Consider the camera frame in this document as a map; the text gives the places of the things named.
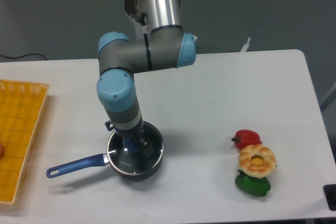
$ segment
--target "red bell pepper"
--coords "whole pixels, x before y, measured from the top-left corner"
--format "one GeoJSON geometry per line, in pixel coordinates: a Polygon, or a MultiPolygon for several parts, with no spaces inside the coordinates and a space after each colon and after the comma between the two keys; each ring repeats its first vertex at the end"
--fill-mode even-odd
{"type": "Polygon", "coordinates": [[[231,140],[235,142],[236,147],[240,150],[250,144],[262,144],[259,134],[250,130],[237,131],[235,137],[231,140]]]}

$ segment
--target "glazed donut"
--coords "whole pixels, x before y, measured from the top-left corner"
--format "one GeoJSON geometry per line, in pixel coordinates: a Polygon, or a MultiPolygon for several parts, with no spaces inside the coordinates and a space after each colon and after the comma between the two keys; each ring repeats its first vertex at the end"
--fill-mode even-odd
{"type": "Polygon", "coordinates": [[[240,169],[247,175],[263,178],[269,175],[276,167],[275,155],[271,149],[261,144],[247,145],[240,152],[240,169]]]}

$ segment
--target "blue pan handle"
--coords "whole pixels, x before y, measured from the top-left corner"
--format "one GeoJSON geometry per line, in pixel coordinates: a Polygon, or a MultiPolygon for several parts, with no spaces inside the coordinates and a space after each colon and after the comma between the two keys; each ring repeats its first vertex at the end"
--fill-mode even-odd
{"type": "Polygon", "coordinates": [[[48,178],[55,178],[67,173],[72,173],[77,170],[81,170],[88,167],[94,166],[105,166],[104,154],[97,154],[94,156],[82,158],[67,164],[55,166],[47,170],[48,178]]]}

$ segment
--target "yellow basket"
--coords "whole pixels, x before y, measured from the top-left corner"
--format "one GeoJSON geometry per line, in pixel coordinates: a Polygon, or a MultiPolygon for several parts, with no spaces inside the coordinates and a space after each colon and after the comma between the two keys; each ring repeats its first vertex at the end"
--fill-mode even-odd
{"type": "Polygon", "coordinates": [[[0,80],[0,203],[13,204],[48,84],[0,80]]]}

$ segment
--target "saucepan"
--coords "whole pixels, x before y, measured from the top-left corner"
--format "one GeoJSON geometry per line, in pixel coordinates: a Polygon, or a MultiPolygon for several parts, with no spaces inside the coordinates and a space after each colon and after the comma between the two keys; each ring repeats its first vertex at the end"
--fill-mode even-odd
{"type": "Polygon", "coordinates": [[[55,178],[80,169],[110,164],[122,177],[130,180],[144,180],[152,176],[161,166],[163,158],[163,139],[152,124],[143,123],[143,139],[148,143],[146,151],[138,148],[134,141],[122,138],[112,131],[107,143],[106,153],[82,158],[47,170],[48,178],[55,178]]]}

